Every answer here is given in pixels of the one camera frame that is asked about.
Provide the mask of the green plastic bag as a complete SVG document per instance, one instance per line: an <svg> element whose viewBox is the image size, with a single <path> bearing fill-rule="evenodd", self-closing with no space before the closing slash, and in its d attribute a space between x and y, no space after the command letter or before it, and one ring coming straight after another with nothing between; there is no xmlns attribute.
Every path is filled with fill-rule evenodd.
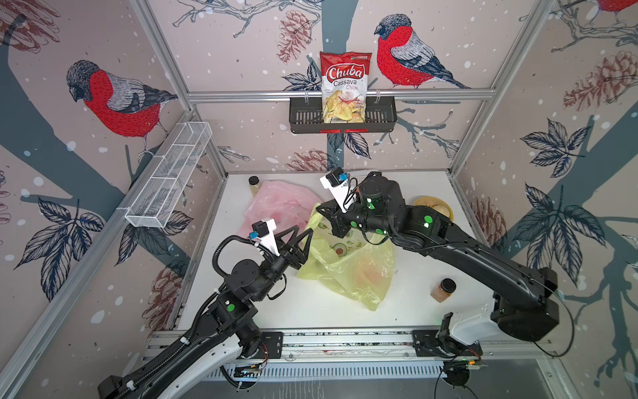
<svg viewBox="0 0 638 399"><path fill-rule="evenodd" d="M394 246L390 242L377 244L381 236L373 234L364 239L357 229L350 230L339 239L332 235L328 221L313 209L307 223L313 229L312 246L308 261L297 272L303 280L315 280L335 294L360 302L370 311L378 309L385 299L395 275ZM338 245L347 247L347 254L339 257ZM383 269L385 284L381 289L360 289L355 283L355 272L361 263L376 264Z"/></svg>

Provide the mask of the pink peach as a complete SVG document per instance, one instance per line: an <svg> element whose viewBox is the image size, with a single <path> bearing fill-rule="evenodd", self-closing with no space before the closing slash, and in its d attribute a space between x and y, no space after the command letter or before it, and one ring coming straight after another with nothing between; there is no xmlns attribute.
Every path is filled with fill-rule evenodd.
<svg viewBox="0 0 638 399"><path fill-rule="evenodd" d="M385 284L383 269L376 264L361 263L355 272L355 283L360 289L381 289Z"/></svg>

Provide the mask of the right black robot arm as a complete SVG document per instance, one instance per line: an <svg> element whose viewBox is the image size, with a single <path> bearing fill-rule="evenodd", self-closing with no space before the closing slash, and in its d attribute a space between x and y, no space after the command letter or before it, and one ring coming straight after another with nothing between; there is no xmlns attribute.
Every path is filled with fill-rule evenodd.
<svg viewBox="0 0 638 399"><path fill-rule="evenodd" d="M446 314L440 340L469 346L502 332L538 342L558 326L558 277L551 269L506 259L440 212L408 205L399 184L379 171L354 185L337 168L320 181L333 198L317 206L317 212L330 222L334 236L343 238L352 229L378 234L382 241L449 264L493 290L493 297L474 309Z"/></svg>

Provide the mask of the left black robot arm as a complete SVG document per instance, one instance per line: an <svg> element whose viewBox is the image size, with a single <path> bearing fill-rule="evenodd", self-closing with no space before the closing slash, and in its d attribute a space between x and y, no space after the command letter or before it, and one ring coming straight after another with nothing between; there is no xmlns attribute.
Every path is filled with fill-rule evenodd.
<svg viewBox="0 0 638 399"><path fill-rule="evenodd" d="M223 282L200 306L191 327L145 365L101 382L99 397L180 398L214 369L254 355L262 343L255 304L269 296L287 268L300 269L307 262L312 236L312 229L300 231L297 226L277 234L261 221L248 237L224 239L212 258ZM244 259L231 272L222 270L219 256L234 241L257 249L263 261Z"/></svg>

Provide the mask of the pink plastic bag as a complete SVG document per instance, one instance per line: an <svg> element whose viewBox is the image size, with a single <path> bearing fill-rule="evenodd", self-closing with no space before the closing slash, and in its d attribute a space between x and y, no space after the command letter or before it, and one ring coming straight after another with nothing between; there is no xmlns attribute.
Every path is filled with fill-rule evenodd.
<svg viewBox="0 0 638 399"><path fill-rule="evenodd" d="M315 205L321 202L306 187L284 181L265 181L244 212L244 222L238 235L247 237L253 231L254 223L266 219L275 221L277 232L294 225L303 229L307 226Z"/></svg>

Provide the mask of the Chuba cassava chips bag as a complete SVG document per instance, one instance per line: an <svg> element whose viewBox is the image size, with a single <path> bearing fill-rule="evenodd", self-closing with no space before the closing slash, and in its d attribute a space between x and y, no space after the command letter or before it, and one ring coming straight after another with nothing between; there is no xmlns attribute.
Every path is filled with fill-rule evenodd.
<svg viewBox="0 0 638 399"><path fill-rule="evenodd" d="M320 53L324 123L363 123L371 53Z"/></svg>

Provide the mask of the pale spice jar black lid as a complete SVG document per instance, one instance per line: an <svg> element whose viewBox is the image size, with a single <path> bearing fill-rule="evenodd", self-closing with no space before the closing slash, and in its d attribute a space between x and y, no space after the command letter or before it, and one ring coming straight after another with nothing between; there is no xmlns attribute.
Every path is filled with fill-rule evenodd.
<svg viewBox="0 0 638 399"><path fill-rule="evenodd" d="M251 191L252 196L256 196L261 188L262 181L258 176L250 176L249 177L249 189Z"/></svg>

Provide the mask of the yellow bamboo steamer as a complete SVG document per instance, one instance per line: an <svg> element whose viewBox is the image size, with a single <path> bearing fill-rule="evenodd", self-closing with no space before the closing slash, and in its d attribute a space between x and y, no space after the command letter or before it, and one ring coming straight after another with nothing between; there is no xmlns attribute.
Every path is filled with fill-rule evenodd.
<svg viewBox="0 0 638 399"><path fill-rule="evenodd" d="M454 220L454 212L451 207L443 200L433 196L421 196L415 202L414 206L426 206L443 214L450 221Z"/></svg>

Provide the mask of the orange spice jar black lid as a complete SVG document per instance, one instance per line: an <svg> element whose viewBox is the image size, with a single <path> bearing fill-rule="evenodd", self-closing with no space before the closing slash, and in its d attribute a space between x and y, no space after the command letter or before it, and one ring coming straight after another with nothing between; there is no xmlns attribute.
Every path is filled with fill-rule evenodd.
<svg viewBox="0 0 638 399"><path fill-rule="evenodd" d="M435 286L430 296L438 303L443 303L447 300L457 289L456 282L453 279L442 279L437 286Z"/></svg>

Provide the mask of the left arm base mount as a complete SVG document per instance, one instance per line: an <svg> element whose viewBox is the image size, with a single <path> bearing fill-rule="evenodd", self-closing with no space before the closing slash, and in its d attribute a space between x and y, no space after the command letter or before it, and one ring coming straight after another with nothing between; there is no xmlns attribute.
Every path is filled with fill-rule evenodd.
<svg viewBox="0 0 638 399"><path fill-rule="evenodd" d="M241 347L238 360L273 360L282 357L283 337L281 331L262 331L258 343L249 344L249 348Z"/></svg>

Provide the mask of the black wall basket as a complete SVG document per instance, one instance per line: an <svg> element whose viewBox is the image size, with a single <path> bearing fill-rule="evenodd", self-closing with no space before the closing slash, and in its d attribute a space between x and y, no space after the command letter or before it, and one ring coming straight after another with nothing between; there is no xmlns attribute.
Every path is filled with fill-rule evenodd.
<svg viewBox="0 0 638 399"><path fill-rule="evenodd" d="M295 134L392 132L397 123L393 97L368 97L365 106L320 98L292 98L289 123Z"/></svg>

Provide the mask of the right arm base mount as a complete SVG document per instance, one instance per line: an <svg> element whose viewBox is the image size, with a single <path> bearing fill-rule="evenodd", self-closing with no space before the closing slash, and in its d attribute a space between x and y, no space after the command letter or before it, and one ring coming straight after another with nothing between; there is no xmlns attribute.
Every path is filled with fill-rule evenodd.
<svg viewBox="0 0 638 399"><path fill-rule="evenodd" d="M413 348L417 357L482 357L479 343L466 346L451 337L439 337L435 330L413 330L411 332Z"/></svg>

